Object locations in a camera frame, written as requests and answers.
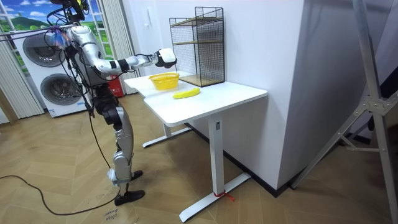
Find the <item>black wire rack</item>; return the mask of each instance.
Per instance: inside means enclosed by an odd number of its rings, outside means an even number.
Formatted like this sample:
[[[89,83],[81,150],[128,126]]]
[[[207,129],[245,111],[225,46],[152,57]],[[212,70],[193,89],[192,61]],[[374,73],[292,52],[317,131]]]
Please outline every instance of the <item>black wire rack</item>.
[[[194,18],[170,18],[170,32],[180,80],[200,87],[225,81],[223,8],[195,7]]]

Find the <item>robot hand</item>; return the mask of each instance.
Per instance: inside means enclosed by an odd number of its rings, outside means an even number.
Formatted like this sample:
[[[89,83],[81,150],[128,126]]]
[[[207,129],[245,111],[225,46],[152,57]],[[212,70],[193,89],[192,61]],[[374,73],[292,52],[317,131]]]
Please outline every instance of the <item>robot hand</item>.
[[[155,65],[158,67],[171,68],[177,63],[174,52],[170,48],[160,49],[155,54],[157,56],[157,63]]]

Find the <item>wooden floor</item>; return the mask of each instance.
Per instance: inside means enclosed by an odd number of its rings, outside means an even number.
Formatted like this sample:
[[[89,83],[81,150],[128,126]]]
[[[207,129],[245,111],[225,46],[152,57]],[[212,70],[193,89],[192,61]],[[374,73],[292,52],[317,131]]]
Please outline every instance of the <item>wooden floor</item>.
[[[0,223],[181,223],[178,214],[211,193],[208,144],[194,132],[148,149],[142,143],[162,135],[162,123],[139,95],[121,99],[134,126],[134,170],[144,175],[131,189],[146,196],[134,203],[113,203],[69,217],[46,211],[40,195],[19,179],[0,180]],[[94,128],[109,162],[115,150],[113,129],[102,117]],[[0,128],[0,176],[20,175],[44,191],[56,212],[94,207],[115,196],[107,167],[95,144],[87,113],[61,118],[49,114],[20,120]],[[225,179],[242,173],[224,160]],[[249,180],[188,223],[360,224],[390,223],[378,154],[338,148],[316,166],[297,190],[273,198]]]

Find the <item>white curtain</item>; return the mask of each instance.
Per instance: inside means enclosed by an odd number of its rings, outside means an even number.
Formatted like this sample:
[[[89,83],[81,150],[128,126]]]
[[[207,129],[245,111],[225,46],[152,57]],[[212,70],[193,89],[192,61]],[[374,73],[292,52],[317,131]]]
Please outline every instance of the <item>white curtain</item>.
[[[44,113],[7,42],[0,42],[0,88],[18,118]]]
[[[111,44],[113,44],[114,58],[119,60],[134,55],[121,2],[119,0],[100,0],[99,2],[103,8],[104,20],[108,24],[107,31],[111,37]],[[125,79],[136,77],[139,77],[138,72],[129,72],[121,75],[120,81],[125,94],[137,92],[124,82]]]

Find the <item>washing machine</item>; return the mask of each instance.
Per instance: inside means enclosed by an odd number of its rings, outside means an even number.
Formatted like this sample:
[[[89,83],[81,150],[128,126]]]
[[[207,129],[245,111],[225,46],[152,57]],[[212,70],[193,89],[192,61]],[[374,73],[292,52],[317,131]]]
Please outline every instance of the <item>washing machine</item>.
[[[49,113],[52,117],[56,117],[85,110],[85,102],[79,92],[79,88],[86,92],[85,88],[73,82],[65,55],[56,47],[47,45],[50,43],[52,34],[41,33],[43,31],[27,34],[15,33],[12,38],[22,37],[14,40],[15,46]]]

